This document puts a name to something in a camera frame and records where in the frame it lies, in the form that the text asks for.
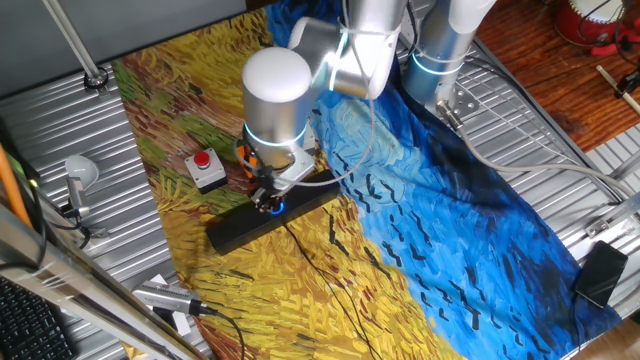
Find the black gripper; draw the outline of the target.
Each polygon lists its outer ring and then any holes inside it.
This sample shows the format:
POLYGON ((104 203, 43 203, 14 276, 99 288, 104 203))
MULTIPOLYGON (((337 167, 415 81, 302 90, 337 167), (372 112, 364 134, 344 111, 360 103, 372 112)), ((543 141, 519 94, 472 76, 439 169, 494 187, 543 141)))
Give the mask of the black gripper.
POLYGON ((275 186, 273 172, 270 169, 259 169, 257 172, 257 183, 259 188, 254 191, 250 199, 259 211, 265 209, 270 214, 276 216, 281 214, 285 209, 285 202, 281 197, 280 190, 275 186))

